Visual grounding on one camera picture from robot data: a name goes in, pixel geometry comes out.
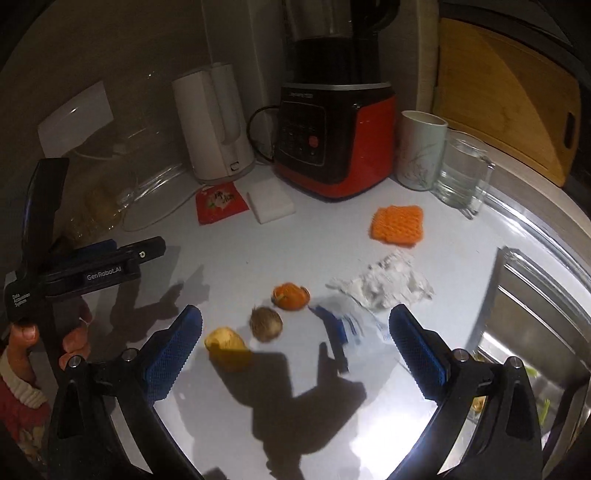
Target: blue gripper pad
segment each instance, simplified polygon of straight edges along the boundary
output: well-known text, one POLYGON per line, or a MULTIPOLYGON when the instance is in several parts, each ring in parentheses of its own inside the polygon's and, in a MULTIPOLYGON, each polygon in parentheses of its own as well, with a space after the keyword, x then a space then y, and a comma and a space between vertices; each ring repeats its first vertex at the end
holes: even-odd
POLYGON ((150 337, 144 346, 155 349, 149 353, 153 360, 144 372, 149 405, 166 398, 202 331, 201 312, 198 308, 187 305, 167 330, 155 332, 150 337))
POLYGON ((425 330, 402 304, 390 312, 390 334, 408 365, 423 396, 439 403, 444 396, 444 387, 449 379, 449 362, 445 352, 433 342, 433 335, 425 330))

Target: orange sponge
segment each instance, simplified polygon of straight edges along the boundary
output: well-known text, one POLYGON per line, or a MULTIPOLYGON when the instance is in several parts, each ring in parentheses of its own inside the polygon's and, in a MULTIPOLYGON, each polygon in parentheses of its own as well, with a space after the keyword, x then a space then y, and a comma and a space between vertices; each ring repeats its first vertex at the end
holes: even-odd
POLYGON ((378 209, 371 237, 387 244, 414 245, 423 239, 423 209, 416 205, 378 209))

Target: white mug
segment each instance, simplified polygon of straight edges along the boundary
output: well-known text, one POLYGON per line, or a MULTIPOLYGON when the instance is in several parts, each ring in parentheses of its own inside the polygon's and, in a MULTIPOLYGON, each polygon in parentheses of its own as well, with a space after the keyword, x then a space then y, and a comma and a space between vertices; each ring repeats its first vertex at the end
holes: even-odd
POLYGON ((402 112, 397 180, 411 190, 431 190, 443 161, 447 122, 430 113, 402 112))

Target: cutting board handle hole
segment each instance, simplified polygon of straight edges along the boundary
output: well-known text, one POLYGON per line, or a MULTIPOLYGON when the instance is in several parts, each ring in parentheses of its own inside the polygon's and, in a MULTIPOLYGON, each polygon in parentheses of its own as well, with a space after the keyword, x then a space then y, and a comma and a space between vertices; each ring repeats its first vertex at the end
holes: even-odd
POLYGON ((574 115, 569 112, 566 117, 566 128, 564 129, 564 146, 569 150, 573 148, 575 124, 574 115))

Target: red sleeve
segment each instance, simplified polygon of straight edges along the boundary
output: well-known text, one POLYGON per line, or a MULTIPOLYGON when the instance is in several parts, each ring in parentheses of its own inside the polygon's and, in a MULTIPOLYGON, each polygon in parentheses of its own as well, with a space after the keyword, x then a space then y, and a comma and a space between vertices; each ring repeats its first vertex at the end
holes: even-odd
POLYGON ((18 443, 21 430, 31 431, 33 427, 42 427, 51 413, 45 402, 39 408, 30 408, 20 403, 0 377, 0 421, 18 443))

